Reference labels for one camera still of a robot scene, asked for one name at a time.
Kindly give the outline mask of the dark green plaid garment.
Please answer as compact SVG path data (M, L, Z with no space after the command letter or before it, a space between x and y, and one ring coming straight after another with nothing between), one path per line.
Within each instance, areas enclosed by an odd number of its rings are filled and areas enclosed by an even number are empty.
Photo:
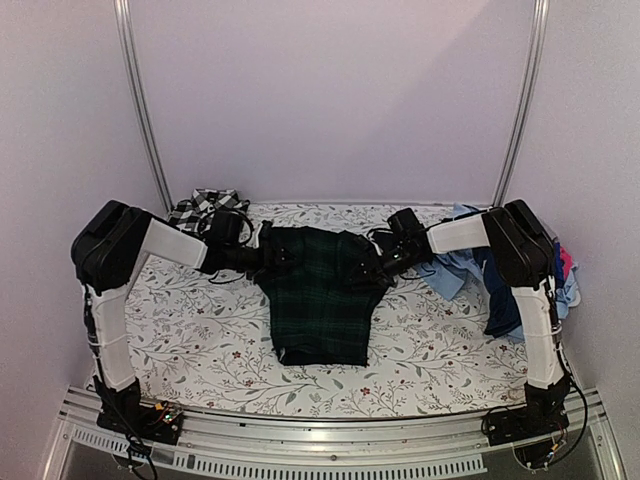
M284 366L368 363L371 319L388 287L357 282L376 252L362 235L313 227L275 227L279 264L255 276L269 302L269 328Z

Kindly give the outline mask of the black white checkered shirt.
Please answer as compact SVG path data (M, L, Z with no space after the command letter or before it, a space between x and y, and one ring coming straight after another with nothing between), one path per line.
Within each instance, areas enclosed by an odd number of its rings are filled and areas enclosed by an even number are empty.
M202 235L219 210L246 213L251 202L234 189L194 189L189 198L180 200L168 216L168 223L184 232Z

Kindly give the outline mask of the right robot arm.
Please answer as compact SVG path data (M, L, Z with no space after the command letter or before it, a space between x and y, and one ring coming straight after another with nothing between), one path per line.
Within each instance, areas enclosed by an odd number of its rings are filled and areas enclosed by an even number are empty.
M517 427L524 435L539 435L554 422L570 389L570 375L560 354L555 247L541 221L525 201L514 200L430 226L405 208L387 223L391 248L378 253L368 247L347 274L345 285L352 289L391 287L397 276L438 254L489 249L516 301L528 355L526 407L518 412Z

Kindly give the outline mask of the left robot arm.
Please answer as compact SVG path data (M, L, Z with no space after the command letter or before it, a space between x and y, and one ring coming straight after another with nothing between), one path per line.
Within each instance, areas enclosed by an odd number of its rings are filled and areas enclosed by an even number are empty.
M116 200L108 201L84 227L71 247L76 278L84 291L85 327L98 372L96 390L111 419L128 434L148 426L140 403L140 387L131 364L125 303L134 272L146 255L190 267L204 274L220 270L245 273L254 280L280 273L295 264L295 256L275 240L265 221L257 245L249 247L229 237L229 211L200 239L169 225L150 212Z

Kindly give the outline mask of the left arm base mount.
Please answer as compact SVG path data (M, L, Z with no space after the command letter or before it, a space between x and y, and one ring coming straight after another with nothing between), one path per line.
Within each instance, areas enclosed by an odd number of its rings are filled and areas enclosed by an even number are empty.
M116 433L156 443L176 445L182 432L184 411L174 404L161 402L155 406L104 403L97 425Z

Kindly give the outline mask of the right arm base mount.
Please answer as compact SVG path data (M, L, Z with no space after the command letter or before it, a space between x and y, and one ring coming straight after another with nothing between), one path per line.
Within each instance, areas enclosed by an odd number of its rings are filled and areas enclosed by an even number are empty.
M490 446L503 445L565 431L569 419L563 407L543 415L536 406L494 407L481 419L481 432Z

